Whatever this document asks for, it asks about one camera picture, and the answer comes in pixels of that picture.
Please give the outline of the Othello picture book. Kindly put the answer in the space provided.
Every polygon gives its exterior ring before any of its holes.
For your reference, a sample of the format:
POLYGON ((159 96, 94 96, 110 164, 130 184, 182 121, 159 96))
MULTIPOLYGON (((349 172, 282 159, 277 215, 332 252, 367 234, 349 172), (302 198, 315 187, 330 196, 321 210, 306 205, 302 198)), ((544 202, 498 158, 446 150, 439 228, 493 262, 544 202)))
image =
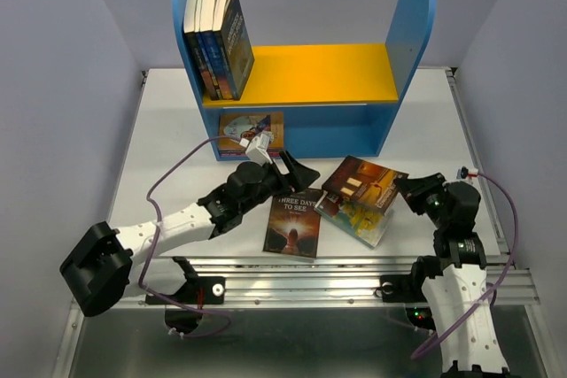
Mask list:
POLYGON ((281 150, 284 147, 284 113, 283 112, 226 112, 220 117, 219 135, 226 135, 252 140, 261 132, 270 133, 270 150, 281 150))

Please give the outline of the Nineteen Eighty-Four book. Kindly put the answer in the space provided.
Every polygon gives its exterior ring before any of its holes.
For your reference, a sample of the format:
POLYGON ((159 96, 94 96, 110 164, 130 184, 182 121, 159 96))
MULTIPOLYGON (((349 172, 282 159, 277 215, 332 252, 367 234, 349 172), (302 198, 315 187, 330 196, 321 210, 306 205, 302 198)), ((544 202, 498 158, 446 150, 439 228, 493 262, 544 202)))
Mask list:
POLYGON ((221 24, 222 43, 227 59, 227 77, 233 100, 244 94, 254 64, 240 0, 227 0, 221 24))

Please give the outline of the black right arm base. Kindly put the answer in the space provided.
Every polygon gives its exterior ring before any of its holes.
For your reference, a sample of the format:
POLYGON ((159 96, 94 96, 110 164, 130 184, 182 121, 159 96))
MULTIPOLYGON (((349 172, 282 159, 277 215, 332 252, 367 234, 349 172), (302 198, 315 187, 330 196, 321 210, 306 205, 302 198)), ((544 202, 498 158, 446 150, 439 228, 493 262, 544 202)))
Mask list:
POLYGON ((435 256, 420 256, 408 274, 386 274, 379 278, 376 297, 385 303, 426 303, 422 286, 426 278, 441 276, 441 261, 435 256))

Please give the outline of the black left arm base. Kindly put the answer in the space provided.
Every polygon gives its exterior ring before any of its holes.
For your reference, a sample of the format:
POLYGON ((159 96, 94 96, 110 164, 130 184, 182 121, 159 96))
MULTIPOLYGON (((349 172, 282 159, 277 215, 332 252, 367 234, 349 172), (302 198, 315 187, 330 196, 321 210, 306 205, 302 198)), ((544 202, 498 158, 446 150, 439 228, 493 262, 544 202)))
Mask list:
POLYGON ((165 307, 164 324, 170 335, 185 338, 214 336, 231 323, 228 314, 211 306, 224 303, 226 278, 199 275, 184 257, 172 257, 167 266, 180 272, 181 280, 167 287, 167 292, 152 289, 145 295, 148 305, 165 307))

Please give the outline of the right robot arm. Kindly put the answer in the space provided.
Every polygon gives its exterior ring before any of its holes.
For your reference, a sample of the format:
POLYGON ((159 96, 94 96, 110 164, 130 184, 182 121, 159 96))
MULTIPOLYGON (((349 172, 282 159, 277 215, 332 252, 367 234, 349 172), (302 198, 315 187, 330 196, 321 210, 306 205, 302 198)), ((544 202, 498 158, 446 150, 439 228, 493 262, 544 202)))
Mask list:
POLYGON ((433 223, 435 253, 389 282, 401 303, 425 301, 431 309, 435 332, 412 353, 413 360, 440 349, 444 377, 510 377, 490 305, 499 285, 487 281, 485 250, 475 231, 481 195, 467 183, 470 176, 463 168, 458 181, 442 174, 395 179, 409 209, 433 223))

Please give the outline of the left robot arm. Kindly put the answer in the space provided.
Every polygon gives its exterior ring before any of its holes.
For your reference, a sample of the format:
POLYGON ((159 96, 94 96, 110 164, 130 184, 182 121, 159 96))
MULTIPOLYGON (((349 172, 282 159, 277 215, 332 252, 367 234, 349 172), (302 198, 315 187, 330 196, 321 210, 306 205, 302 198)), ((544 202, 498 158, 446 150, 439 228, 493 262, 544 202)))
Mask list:
POLYGON ((124 297, 155 291, 145 277, 159 282, 159 295, 191 300, 197 280, 186 267, 170 273, 151 268, 151 259, 185 244, 211 240, 239 226, 243 217, 271 197, 299 193, 320 176, 289 152, 279 154, 287 171, 268 160, 245 161, 207 196, 179 212, 145 223, 112 228, 103 221, 91 226, 62 262, 59 271, 82 313, 95 317, 124 297))

